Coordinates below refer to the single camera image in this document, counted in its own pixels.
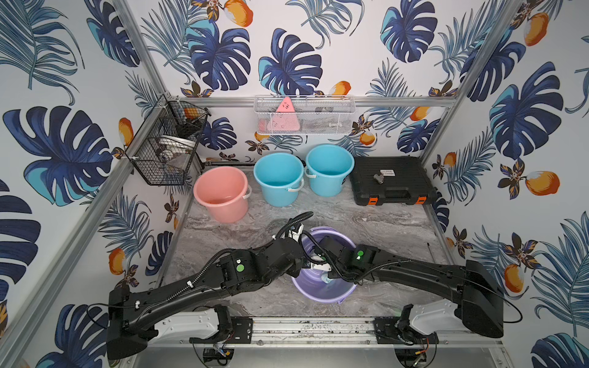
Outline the teal plastic bucket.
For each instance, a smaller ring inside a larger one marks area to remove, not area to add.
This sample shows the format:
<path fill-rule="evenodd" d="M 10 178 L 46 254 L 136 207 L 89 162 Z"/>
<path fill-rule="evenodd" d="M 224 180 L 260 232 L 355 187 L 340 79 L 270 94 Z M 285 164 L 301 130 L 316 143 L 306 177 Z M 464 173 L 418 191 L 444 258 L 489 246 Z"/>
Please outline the teal plastic bucket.
<path fill-rule="evenodd" d="M 290 153 L 273 153 L 262 157 L 253 170 L 264 200 L 274 207 L 293 204 L 305 185 L 302 161 Z"/>

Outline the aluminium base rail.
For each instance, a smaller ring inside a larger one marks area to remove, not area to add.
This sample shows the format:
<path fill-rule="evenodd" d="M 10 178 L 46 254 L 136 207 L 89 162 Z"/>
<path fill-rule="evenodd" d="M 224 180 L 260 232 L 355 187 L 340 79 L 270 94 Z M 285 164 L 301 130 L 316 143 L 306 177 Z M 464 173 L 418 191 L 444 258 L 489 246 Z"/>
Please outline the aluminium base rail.
<path fill-rule="evenodd" d="M 441 331 L 435 337 L 404 343 L 386 317 L 232 317 L 229 347 L 260 348 L 500 348 L 501 340 L 463 331 Z"/>

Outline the teal bucket with label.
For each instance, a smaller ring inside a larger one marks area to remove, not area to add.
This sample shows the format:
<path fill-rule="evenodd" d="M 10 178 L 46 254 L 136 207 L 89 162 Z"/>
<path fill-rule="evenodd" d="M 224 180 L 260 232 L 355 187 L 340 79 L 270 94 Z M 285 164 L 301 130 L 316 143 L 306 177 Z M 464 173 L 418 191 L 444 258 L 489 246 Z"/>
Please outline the teal bucket with label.
<path fill-rule="evenodd" d="M 311 190 L 322 197 L 337 196 L 345 178 L 354 168 L 354 157 L 344 148 L 322 144 L 311 149 L 306 158 L 305 176 Z"/>

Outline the purple plastic bucket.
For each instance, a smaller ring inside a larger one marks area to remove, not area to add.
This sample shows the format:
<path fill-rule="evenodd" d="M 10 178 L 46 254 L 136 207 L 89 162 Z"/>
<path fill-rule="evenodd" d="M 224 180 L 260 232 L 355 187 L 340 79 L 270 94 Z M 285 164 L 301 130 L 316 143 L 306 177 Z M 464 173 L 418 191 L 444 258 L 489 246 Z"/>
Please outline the purple plastic bucket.
<path fill-rule="evenodd" d="M 317 242 L 326 236 L 333 238 L 345 248 L 355 249 L 356 245 L 344 234 L 334 228 L 319 226 L 311 229 Z M 303 268 L 297 278 L 292 278 L 294 286 L 308 299 L 323 304 L 340 304 L 355 290 L 356 285 L 341 279 L 331 279 L 322 270 Z"/>

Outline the silver metal pipe fitting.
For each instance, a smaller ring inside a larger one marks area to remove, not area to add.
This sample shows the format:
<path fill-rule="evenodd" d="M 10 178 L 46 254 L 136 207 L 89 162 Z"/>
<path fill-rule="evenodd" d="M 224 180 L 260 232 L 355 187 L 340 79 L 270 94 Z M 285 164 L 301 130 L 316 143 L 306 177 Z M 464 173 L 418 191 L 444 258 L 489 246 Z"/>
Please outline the silver metal pipe fitting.
<path fill-rule="evenodd" d="M 384 183 L 384 175 L 383 174 L 374 174 L 374 180 L 379 184 L 382 185 Z"/>

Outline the light teal cloth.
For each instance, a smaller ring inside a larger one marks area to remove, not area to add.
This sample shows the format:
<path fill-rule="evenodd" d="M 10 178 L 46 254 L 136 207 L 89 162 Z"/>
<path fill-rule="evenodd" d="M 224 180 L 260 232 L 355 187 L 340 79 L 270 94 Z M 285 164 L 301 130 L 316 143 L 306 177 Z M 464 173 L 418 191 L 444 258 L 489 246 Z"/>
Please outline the light teal cloth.
<path fill-rule="evenodd" d="M 321 274 L 321 280 L 325 283 L 325 284 L 329 284 L 332 282 L 332 280 L 328 277 L 328 273 L 327 272 L 323 272 Z"/>

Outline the clear wall shelf basket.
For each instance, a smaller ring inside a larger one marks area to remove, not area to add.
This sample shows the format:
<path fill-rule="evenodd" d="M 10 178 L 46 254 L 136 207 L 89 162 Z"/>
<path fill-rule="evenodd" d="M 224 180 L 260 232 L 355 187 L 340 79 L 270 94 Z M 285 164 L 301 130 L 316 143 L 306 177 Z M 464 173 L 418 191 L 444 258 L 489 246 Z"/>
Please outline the clear wall shelf basket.
<path fill-rule="evenodd" d="M 269 133 L 266 125 L 285 97 L 291 98 L 301 129 Z M 262 135 L 335 135 L 351 132 L 356 104 L 347 96 L 257 96 L 253 109 L 259 121 L 257 132 Z"/>

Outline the pink plastic bucket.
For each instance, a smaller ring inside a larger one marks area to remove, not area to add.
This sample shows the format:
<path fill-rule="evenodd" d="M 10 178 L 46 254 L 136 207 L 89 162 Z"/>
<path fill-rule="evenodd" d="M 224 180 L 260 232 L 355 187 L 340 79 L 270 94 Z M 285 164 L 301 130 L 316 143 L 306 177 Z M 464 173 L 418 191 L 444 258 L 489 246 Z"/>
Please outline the pink plastic bucket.
<path fill-rule="evenodd" d="M 248 212 L 252 188 L 242 170 L 216 167 L 205 171 L 193 187 L 195 200 L 220 223 L 235 223 Z"/>

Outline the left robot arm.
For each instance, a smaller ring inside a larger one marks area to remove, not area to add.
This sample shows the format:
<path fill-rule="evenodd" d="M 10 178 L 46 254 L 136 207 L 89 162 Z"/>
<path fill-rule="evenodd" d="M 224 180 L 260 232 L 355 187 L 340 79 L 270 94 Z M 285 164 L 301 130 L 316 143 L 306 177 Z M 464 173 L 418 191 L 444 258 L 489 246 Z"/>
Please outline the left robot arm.
<path fill-rule="evenodd" d="M 144 351 L 158 335 L 158 322 L 190 306 L 258 291 L 284 274 L 298 276 L 305 250 L 286 232 L 312 216 L 306 212 L 290 219 L 261 247 L 222 249 L 196 274 L 172 284 L 138 293 L 127 286 L 113 289 L 108 304 L 107 358 L 122 360 Z"/>

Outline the black tool case orange latches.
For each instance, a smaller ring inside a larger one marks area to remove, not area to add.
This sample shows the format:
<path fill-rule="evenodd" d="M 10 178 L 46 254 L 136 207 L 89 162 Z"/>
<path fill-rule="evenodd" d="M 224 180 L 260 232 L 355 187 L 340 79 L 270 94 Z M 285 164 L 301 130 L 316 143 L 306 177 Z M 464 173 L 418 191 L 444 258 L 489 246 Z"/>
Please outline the black tool case orange latches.
<path fill-rule="evenodd" d="M 383 174 L 379 185 L 374 174 Z M 426 205 L 437 199 L 420 159 L 413 156 L 358 156 L 349 176 L 354 202 L 359 206 L 402 203 Z"/>

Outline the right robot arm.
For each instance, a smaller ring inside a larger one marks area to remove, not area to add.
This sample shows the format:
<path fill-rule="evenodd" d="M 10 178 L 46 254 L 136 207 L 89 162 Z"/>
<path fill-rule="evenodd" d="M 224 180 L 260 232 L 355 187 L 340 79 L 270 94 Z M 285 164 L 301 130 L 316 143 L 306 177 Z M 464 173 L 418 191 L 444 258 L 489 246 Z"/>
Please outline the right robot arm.
<path fill-rule="evenodd" d="M 313 250 L 331 266 L 330 278 L 400 284 L 427 291 L 456 306 L 452 313 L 469 331 L 483 337 L 504 336 L 506 299 L 499 283 L 483 265 L 439 265 L 408 259 L 370 245 L 346 248 L 331 236 Z"/>

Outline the pink triangle item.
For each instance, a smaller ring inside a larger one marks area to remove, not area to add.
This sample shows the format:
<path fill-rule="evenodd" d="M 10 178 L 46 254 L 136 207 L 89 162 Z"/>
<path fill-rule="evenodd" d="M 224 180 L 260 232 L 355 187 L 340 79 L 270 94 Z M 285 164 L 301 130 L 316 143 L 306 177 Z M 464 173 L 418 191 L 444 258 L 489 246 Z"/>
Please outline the pink triangle item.
<path fill-rule="evenodd" d="M 266 125 L 269 133 L 297 132 L 301 124 L 290 97 L 285 97 Z"/>

